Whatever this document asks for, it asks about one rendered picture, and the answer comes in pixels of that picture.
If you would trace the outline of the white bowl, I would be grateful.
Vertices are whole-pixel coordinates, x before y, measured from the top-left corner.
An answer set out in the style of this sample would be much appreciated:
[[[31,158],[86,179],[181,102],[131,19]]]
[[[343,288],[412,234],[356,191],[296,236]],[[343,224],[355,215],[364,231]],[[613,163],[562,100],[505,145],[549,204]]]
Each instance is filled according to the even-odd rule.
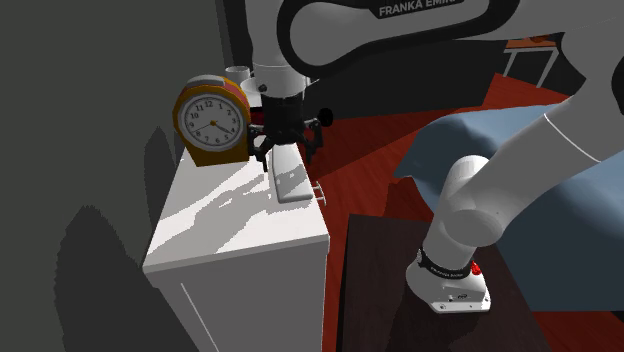
[[[257,88],[257,84],[255,82],[255,78],[254,77],[250,77],[246,80],[244,80],[241,85],[240,85],[241,89],[243,90],[243,92],[245,93],[247,100],[249,102],[249,105],[251,107],[261,107],[262,106],[262,100],[261,100],[261,93]]]

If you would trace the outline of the orange table with white legs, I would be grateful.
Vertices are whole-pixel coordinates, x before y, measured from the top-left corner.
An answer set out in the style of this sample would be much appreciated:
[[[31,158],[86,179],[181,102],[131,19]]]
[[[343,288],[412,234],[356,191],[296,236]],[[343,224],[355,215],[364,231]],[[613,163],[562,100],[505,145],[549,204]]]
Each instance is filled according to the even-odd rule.
[[[538,39],[525,38],[509,40],[506,44],[504,53],[509,54],[510,57],[503,71],[503,76],[508,76],[509,71],[511,70],[511,67],[513,66],[513,63],[519,53],[531,52],[548,52],[550,54],[549,59],[540,75],[540,78],[536,83],[536,87],[541,88],[559,56],[559,50],[556,43],[554,41],[548,40],[548,36],[540,37]]]

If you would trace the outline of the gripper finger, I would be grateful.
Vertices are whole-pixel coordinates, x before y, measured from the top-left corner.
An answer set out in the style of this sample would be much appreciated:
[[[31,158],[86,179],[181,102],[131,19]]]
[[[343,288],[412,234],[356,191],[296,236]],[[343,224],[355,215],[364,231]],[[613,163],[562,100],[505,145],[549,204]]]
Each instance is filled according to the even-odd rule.
[[[262,164],[264,172],[268,171],[266,155],[272,147],[273,141],[264,133],[263,125],[250,124],[247,127],[248,155]]]
[[[308,140],[304,133],[300,132],[298,134],[298,142],[304,146],[305,160],[308,164],[310,164],[312,161],[312,157],[316,153],[317,149],[321,148],[324,145],[322,125],[317,118],[314,118],[310,120],[305,120],[304,127],[313,131],[313,138],[311,140]]]

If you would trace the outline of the grey flat remote control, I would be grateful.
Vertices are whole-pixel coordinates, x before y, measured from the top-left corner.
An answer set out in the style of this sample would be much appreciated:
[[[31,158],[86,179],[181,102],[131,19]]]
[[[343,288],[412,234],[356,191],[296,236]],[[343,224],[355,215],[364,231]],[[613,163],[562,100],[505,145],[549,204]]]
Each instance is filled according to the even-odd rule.
[[[271,163],[279,203],[307,201],[314,197],[306,168],[295,144],[274,146]]]

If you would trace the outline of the white cup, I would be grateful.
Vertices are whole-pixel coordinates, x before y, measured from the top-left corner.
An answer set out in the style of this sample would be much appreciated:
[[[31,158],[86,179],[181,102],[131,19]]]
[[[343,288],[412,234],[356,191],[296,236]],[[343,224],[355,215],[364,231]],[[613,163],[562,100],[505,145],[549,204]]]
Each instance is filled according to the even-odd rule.
[[[230,66],[225,69],[225,77],[237,85],[249,79],[251,74],[252,70],[247,66]]]

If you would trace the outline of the dark robot stand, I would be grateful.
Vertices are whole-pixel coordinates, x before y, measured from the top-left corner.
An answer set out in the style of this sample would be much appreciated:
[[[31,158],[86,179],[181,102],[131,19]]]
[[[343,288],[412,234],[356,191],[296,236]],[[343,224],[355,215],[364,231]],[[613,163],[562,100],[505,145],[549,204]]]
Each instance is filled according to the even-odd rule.
[[[429,225],[351,215],[336,352],[551,352],[498,249],[475,253],[493,299],[484,313],[437,314],[405,282]]]

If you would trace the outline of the white bedside cabinet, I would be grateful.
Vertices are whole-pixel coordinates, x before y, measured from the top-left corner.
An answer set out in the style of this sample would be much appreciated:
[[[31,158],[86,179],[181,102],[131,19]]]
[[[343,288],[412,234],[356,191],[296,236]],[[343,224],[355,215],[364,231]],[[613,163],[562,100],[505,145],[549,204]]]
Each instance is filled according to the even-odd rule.
[[[142,268],[199,352],[322,352],[329,231],[315,193],[278,202],[271,155],[177,168]]]

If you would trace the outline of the orange clock with white face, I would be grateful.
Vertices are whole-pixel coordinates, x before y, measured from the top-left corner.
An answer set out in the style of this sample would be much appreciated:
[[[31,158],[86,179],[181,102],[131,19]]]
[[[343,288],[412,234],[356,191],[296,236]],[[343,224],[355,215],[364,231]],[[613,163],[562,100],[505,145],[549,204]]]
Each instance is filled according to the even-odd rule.
[[[196,166],[249,160],[250,105],[233,81],[212,74],[189,79],[176,100],[172,119]]]

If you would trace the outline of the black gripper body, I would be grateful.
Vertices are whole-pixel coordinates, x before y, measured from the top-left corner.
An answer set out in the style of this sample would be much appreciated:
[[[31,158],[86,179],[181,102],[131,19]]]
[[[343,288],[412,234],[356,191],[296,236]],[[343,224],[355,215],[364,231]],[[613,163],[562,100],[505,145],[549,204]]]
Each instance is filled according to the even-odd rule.
[[[261,95],[263,131],[275,145],[303,142],[303,94],[278,98]]]

